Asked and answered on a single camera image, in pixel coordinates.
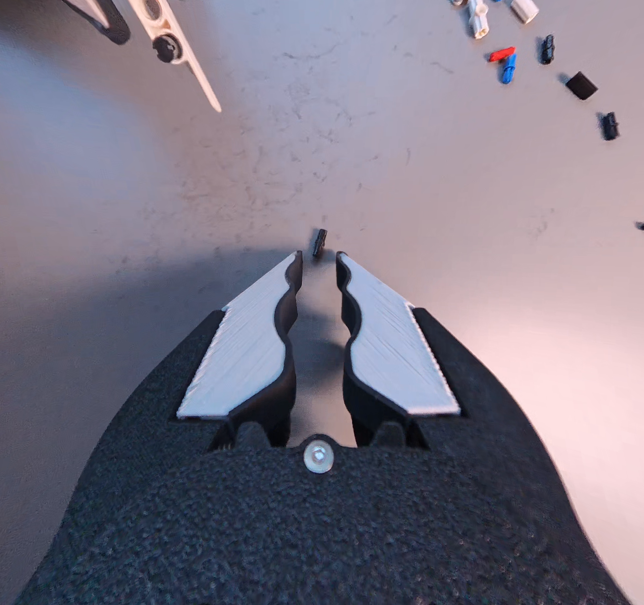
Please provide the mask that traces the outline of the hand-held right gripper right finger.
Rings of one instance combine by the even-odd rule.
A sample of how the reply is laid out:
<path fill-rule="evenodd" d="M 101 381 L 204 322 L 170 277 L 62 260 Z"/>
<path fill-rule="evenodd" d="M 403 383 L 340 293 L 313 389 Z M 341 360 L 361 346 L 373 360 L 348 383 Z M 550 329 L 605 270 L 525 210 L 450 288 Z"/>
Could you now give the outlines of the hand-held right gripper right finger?
<path fill-rule="evenodd" d="M 423 447 L 418 420 L 461 416 L 461 407 L 415 316 L 416 307 L 345 252 L 335 257 L 344 349 L 342 397 L 358 447 L 393 424 L 393 445 Z"/>

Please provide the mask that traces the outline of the scattered small lego pieces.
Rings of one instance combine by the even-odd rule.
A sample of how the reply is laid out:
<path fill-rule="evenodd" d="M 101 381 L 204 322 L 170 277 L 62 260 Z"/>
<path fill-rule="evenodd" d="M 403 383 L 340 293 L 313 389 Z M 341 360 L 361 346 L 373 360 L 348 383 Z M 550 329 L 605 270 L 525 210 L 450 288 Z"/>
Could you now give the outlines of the scattered small lego pieces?
<path fill-rule="evenodd" d="M 570 216 L 643 241 L 643 0 L 450 2 L 459 196 L 534 236 Z"/>

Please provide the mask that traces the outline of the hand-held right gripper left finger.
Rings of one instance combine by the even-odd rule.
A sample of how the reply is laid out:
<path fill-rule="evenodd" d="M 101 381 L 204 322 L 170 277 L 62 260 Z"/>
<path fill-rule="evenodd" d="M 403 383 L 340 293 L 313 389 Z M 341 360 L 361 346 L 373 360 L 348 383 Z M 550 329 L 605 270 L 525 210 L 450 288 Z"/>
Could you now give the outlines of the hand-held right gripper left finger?
<path fill-rule="evenodd" d="M 221 420 L 232 437 L 256 422 L 272 446 L 286 446 L 296 399 L 288 332 L 298 317 L 302 277 L 302 252 L 293 252 L 223 307 L 178 420 Z"/>

